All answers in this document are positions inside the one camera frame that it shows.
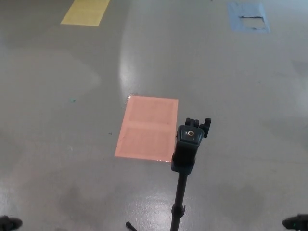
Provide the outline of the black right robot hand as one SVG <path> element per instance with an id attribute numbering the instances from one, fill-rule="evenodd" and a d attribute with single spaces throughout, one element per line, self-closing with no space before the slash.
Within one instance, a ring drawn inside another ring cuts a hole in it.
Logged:
<path id="1" fill-rule="evenodd" d="M 298 214 L 297 216 L 285 218 L 282 225 L 288 230 L 307 231 L 308 214 Z"/>

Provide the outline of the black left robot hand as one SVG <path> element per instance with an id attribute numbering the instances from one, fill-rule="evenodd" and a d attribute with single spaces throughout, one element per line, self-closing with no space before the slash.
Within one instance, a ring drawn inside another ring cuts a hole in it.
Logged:
<path id="1" fill-rule="evenodd" d="M 0 217 L 0 231 L 13 231 L 19 229 L 23 225 L 19 218 L 1 216 Z"/>

